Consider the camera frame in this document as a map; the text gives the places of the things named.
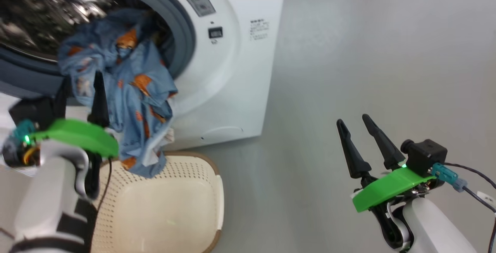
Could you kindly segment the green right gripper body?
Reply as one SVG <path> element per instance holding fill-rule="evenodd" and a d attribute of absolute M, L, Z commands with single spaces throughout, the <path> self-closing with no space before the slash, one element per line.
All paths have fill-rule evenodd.
<path fill-rule="evenodd" d="M 414 235 L 402 214 L 403 207 L 392 210 L 394 205 L 423 198 L 435 188 L 442 186 L 434 176 L 421 177 L 407 167 L 401 167 L 376 178 L 370 175 L 371 167 L 352 168 L 352 178 L 361 179 L 361 189 L 352 198 L 358 213 L 370 211 L 379 224 L 386 244 L 393 250 L 409 250 Z"/>

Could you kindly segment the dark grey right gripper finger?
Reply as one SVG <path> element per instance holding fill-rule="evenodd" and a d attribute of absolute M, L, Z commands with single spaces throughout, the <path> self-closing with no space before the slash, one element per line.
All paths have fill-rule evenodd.
<path fill-rule="evenodd" d="M 345 122 L 342 119 L 338 119 L 336 126 L 350 177 L 353 179 L 369 177 L 371 166 L 361 157 L 361 154 L 355 147 L 351 139 L 351 133 Z"/>
<path fill-rule="evenodd" d="M 399 169 L 401 162 L 405 160 L 404 155 L 395 146 L 395 144 L 388 138 L 382 129 L 372 120 L 370 115 L 363 114 L 362 120 L 367 128 L 369 134 L 374 137 L 379 150 L 383 156 L 383 165 L 387 170 Z"/>

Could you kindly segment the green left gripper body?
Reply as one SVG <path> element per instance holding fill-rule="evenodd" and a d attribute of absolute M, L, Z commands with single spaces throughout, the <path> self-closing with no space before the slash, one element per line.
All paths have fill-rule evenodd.
<path fill-rule="evenodd" d="M 76 169 L 74 189 L 86 200 L 100 192 L 100 166 L 103 159 L 118 156 L 117 140 L 104 128 L 78 119 L 57 119 L 48 129 L 29 135 L 40 146 L 41 164 L 62 158 Z"/>

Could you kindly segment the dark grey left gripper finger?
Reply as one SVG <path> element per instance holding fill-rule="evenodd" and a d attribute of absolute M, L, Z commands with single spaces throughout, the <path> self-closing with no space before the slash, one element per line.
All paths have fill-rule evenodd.
<path fill-rule="evenodd" d="M 72 82 L 70 76 L 64 76 L 54 99 L 54 117 L 65 119 L 67 100 L 72 95 Z"/>
<path fill-rule="evenodd" d="M 109 112 L 103 73 L 96 71 L 94 78 L 94 97 L 90 113 L 90 123 L 97 126 L 109 126 Z"/>

